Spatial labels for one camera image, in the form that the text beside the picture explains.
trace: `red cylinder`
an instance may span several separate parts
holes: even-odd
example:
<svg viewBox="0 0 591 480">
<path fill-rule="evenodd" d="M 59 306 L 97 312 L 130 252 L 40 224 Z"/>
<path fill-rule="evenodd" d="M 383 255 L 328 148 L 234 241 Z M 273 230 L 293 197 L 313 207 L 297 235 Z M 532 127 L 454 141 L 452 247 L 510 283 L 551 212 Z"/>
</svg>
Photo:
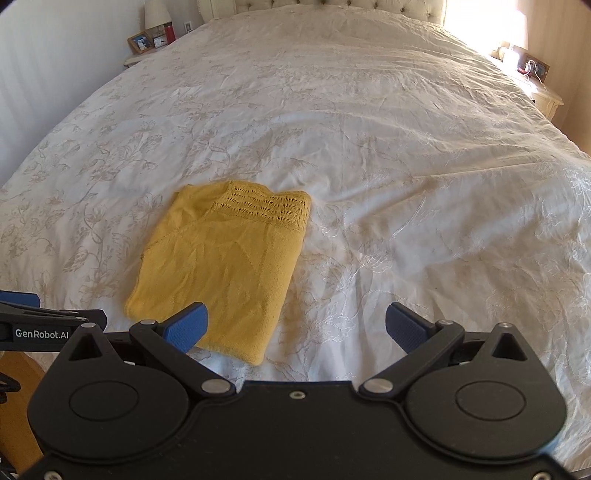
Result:
<svg viewBox="0 0 591 480">
<path fill-rule="evenodd" d="M 172 23 L 167 23 L 164 26 L 164 33 L 166 33 L 166 41 L 168 42 L 168 45 L 177 39 L 177 37 L 174 35 Z"/>
</svg>

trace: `blue clamp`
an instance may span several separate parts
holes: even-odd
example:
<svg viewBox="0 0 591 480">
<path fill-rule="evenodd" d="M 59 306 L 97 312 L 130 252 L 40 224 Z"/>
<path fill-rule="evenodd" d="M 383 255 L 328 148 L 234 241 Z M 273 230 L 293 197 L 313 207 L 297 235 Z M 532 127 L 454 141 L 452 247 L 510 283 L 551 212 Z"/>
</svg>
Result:
<svg viewBox="0 0 591 480">
<path fill-rule="evenodd" d="M 435 335 L 437 327 L 395 302 L 386 310 L 386 331 L 406 353 L 410 353 Z"/>
<path fill-rule="evenodd" d="M 36 309 L 41 307 L 41 299 L 34 293 L 0 290 L 0 301 L 16 303 L 17 305 L 24 305 Z"/>
<path fill-rule="evenodd" d="M 207 332 L 207 308 L 195 302 L 160 323 L 158 332 L 164 340 L 187 353 Z"/>
</svg>

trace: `yellow sweater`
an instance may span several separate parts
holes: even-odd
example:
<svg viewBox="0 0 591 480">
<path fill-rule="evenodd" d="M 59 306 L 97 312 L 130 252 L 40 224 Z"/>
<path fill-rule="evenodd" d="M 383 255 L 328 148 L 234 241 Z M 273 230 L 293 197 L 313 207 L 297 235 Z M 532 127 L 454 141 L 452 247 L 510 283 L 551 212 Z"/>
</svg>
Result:
<svg viewBox="0 0 591 480">
<path fill-rule="evenodd" d="M 305 192 L 273 194 L 245 181 L 184 187 L 144 249 L 125 314 L 162 321 L 203 302 L 209 327 L 197 345 L 260 364 L 300 255 L 310 203 Z"/>
</svg>

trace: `white duvet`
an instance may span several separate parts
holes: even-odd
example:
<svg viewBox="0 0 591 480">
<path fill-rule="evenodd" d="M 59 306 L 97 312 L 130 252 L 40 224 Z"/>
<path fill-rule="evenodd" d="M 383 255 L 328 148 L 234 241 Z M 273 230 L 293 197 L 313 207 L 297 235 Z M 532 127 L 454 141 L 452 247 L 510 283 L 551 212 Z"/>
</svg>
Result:
<svg viewBox="0 0 591 480">
<path fill-rule="evenodd" d="M 29 155 L 0 193 L 0 288 L 126 329 L 142 246 L 176 190 L 303 189 L 312 213 L 265 362 L 196 358 L 238 382 L 358 383 L 402 357 L 384 328 L 393 301 L 467 330 L 512 322 L 567 399 L 557 459 L 588 467 L 589 160 L 433 24 L 304 5 L 236 15 L 99 89 Z"/>
</svg>

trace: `white wall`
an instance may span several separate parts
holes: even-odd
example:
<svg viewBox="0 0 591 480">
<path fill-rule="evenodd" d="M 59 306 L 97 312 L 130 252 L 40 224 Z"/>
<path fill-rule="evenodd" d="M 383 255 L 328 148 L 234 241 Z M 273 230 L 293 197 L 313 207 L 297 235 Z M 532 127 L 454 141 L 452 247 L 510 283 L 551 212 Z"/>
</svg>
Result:
<svg viewBox="0 0 591 480">
<path fill-rule="evenodd" d="M 564 100 L 552 122 L 562 128 L 588 57 L 591 10 L 581 0 L 447 0 L 446 28 L 477 50 L 495 48 L 511 10 L 527 18 L 528 51 L 550 65 L 545 84 Z"/>
<path fill-rule="evenodd" d="M 591 29 L 587 30 L 585 51 L 591 50 Z M 591 60 L 589 55 L 581 61 L 581 79 L 569 113 L 564 121 L 562 132 L 591 155 Z"/>
<path fill-rule="evenodd" d="M 177 36 L 197 0 L 166 0 Z M 15 0 L 0 15 L 0 186 L 68 113 L 120 74 L 144 0 Z"/>
</svg>

